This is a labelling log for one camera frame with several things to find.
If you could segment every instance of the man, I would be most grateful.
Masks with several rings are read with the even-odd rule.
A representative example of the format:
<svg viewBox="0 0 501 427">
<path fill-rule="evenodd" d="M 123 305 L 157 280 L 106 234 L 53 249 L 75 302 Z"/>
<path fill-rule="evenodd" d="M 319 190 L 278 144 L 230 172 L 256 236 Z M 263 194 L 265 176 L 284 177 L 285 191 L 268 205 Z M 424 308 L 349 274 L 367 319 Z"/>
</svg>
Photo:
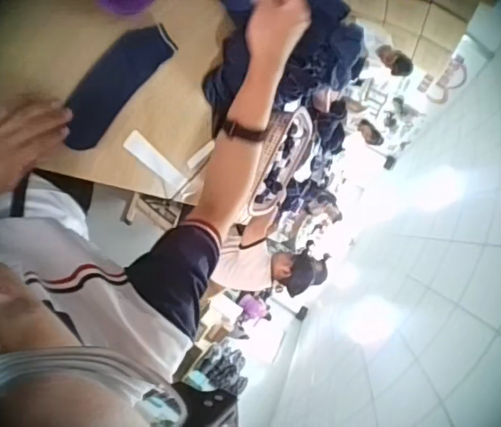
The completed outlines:
<svg viewBox="0 0 501 427">
<path fill-rule="evenodd" d="M 278 209 L 250 220 L 243 233 L 236 228 L 224 240 L 221 258 L 211 279 L 216 284 L 239 291 L 257 292 L 270 287 L 279 292 L 285 287 L 291 297 L 327 278 L 325 264 L 309 255 L 270 254 L 267 237 Z"/>
<path fill-rule="evenodd" d="M 216 139 L 199 206 L 126 269 L 88 242 L 84 212 L 50 182 L 31 175 L 24 191 L 7 193 L 66 137 L 70 112 L 57 101 L 26 99 L 0 112 L 0 353 L 109 347 L 171 379 L 192 345 L 221 236 L 254 181 L 262 144 L 248 135 L 263 135 L 287 58 L 308 25 L 304 0 L 256 6 L 246 28 L 250 65 L 228 114 L 234 129 Z M 90 381 L 34 383 L 7 389 L 0 425 L 141 425 L 124 420 L 108 391 Z"/>
<path fill-rule="evenodd" d="M 392 37 L 383 27 L 367 20 L 356 20 L 356 23 L 365 33 L 365 68 L 360 73 L 360 80 L 374 78 L 384 81 L 390 76 L 408 77 L 412 74 L 412 60 L 393 48 Z"/>
</svg>

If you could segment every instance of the table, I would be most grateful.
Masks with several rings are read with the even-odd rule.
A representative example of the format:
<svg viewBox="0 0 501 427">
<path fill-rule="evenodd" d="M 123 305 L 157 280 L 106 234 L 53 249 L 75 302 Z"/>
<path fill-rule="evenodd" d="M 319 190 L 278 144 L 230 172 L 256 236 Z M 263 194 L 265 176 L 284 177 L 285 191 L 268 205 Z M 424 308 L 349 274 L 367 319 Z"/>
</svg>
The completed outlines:
<svg viewBox="0 0 501 427">
<path fill-rule="evenodd" d="M 158 22 L 179 51 L 127 102 L 95 149 L 61 147 L 40 167 L 169 197 L 162 181 L 123 142 L 138 130 L 181 173 L 192 174 L 187 159 L 211 138 L 211 109 L 201 82 L 221 61 L 222 40 L 232 24 L 217 0 L 156 0 L 144 14 L 125 18 L 103 11 L 94 0 L 0 2 L 0 105 L 25 92 L 67 99 L 126 30 Z"/>
</svg>

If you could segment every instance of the purple object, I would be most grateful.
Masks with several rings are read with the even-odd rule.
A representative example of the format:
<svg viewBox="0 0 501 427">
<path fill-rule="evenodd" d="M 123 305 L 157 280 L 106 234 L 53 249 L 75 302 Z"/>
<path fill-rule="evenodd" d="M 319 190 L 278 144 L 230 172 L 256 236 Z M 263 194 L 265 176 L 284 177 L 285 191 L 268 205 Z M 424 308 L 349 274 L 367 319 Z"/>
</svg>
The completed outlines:
<svg viewBox="0 0 501 427">
<path fill-rule="evenodd" d="M 155 0 L 99 0 L 100 6 L 117 15 L 135 15 L 151 6 Z"/>
</svg>

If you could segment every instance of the hand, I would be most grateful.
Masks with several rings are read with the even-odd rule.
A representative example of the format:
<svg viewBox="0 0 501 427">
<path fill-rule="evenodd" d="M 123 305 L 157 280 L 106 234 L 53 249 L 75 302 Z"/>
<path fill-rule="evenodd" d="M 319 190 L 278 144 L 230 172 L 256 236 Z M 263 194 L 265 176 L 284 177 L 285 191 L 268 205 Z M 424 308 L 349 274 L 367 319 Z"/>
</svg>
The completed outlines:
<svg viewBox="0 0 501 427">
<path fill-rule="evenodd" d="M 306 0 L 258 0 L 246 28 L 251 62 L 278 72 L 310 26 Z"/>
<path fill-rule="evenodd" d="M 27 96 L 0 112 L 0 194 L 14 189 L 39 158 L 62 144 L 71 118 L 60 101 Z"/>
</svg>

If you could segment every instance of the wristwatch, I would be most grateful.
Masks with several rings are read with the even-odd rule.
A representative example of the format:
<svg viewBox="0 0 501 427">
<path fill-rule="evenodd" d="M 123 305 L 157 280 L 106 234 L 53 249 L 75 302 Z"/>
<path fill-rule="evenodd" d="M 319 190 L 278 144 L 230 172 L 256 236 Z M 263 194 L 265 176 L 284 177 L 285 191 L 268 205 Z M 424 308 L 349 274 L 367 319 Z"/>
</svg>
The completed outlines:
<svg viewBox="0 0 501 427">
<path fill-rule="evenodd" d="M 268 129 L 263 131 L 248 129 L 228 119 L 224 120 L 222 129 L 230 138 L 240 138 L 241 140 L 251 142 L 264 142 L 268 135 Z"/>
</svg>

